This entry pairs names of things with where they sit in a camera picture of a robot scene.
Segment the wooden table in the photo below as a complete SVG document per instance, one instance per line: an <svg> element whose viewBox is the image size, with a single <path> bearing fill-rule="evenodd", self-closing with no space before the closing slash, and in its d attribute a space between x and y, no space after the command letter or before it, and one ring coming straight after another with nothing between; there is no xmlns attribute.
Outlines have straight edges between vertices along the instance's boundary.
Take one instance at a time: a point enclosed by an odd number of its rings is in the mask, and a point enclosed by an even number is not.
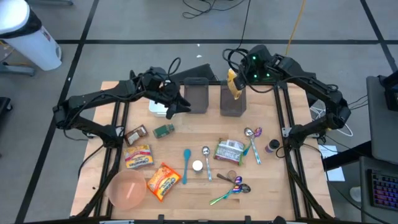
<svg viewBox="0 0 398 224"><path fill-rule="evenodd" d="M112 88L116 84L117 82L103 82L101 89ZM266 90L270 87L257 86L256 88ZM246 88L246 90L247 110L240 118L220 115L220 86L209 86L209 107L206 114L182 113L167 120L156 118L150 113L148 110L149 100L146 98L131 103L127 131L144 124L150 132L148 137L140 141L141 144L151 145L155 159L155 165L139 169L145 175L146 181L152 177L162 162L182 175L183 150L188 148L192 151L190 165L188 165L188 183L183 185L182 182L179 182L173 186L163 202L159 202L155 195L147 190L145 199L140 205L128 211L114 208L112 218L155 220L158 214L164 214L167 220L243 220L245 215L250 215L252 220L273 220L280 215L286 220L294 220L285 160L277 158L275 153L268 154L264 150L265 145L271 139L281 141L274 93L271 91L266 94L258 94L250 88ZM283 99L282 90L280 90L280 95ZM305 92L295 85L289 85L289 95L295 123L309 123L311 117ZM282 100L282 107L286 126L289 126L284 100ZM122 108L123 105L119 110L119 121L122 117ZM97 107L94 121L102 125L110 124L113 109L114 104ZM152 130L169 123L174 124L175 132L162 139L156 139L151 133ZM205 164L205 157L201 153L203 146L209 146L212 154L219 138L234 139L247 144L249 141L243 134L243 129L245 127L255 129L258 126L263 128L261 137L256 138L262 165L257 165L251 149L244 157L244 164L241 167L210 158L212 182L208 181L206 170L201 174L193 172L192 162L194 160L201 160ZM318 147L314 139L307 139L305 143ZM101 144L102 141L99 138L89 140L85 157ZM98 188L104 152L105 150L102 150L82 168L71 215L80 212L95 193L95 189ZM309 190L325 211L333 216L333 207L319 152L308 146L303 146L301 155ZM123 158L120 170L124 169L126 169L126 165ZM231 188L231 184L227 181L216 177L217 173L226 175L229 170L235 170L238 175L241 175L244 183L250 185L252 191L248 194L231 195L228 199L210 206L211 199L225 194ZM299 188L297 188L297 192L301 216L304 217L305 210ZM105 203L102 206L101 214L105 214L108 201L106 194L103 201Z"/></svg>

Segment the white trash can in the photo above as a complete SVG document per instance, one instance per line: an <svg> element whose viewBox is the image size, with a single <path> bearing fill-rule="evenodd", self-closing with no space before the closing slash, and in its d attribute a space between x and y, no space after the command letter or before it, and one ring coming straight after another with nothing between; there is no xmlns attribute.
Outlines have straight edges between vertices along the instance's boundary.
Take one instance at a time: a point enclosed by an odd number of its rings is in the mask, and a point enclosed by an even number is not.
<svg viewBox="0 0 398 224"><path fill-rule="evenodd" d="M61 47L24 0L0 0L0 40L44 71L62 63Z"/></svg>

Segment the teal plastic spoon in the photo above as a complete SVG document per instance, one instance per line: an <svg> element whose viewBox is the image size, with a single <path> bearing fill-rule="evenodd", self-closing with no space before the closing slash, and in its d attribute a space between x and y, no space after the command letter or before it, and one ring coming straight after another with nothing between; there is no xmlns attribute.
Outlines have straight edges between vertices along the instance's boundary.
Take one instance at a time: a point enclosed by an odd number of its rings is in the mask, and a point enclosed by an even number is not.
<svg viewBox="0 0 398 224"><path fill-rule="evenodd" d="M182 184L187 184L187 168L188 168L188 160L191 157L191 150L184 150L184 159L185 159L185 167L184 167L184 177L182 177Z"/></svg>

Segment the pink bowl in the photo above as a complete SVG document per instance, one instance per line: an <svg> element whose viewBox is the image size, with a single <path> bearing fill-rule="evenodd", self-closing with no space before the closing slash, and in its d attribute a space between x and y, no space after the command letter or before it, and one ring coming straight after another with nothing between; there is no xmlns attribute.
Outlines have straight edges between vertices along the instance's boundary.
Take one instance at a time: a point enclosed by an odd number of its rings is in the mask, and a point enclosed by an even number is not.
<svg viewBox="0 0 398 224"><path fill-rule="evenodd" d="M121 210L129 210L140 204L146 191L144 174L136 170L124 170L116 174L108 186L109 200Z"/></svg>

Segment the table leg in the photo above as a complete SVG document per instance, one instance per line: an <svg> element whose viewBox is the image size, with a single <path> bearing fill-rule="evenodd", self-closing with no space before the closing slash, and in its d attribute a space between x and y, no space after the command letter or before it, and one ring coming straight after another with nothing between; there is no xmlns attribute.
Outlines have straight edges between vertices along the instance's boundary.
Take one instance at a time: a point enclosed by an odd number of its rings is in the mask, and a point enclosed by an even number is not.
<svg viewBox="0 0 398 224"><path fill-rule="evenodd" d="M323 169L325 171L336 169L337 167L358 161L361 156L372 157L371 141L367 141L355 146L354 148L340 152L334 156L327 157L326 159L322 159Z"/></svg>

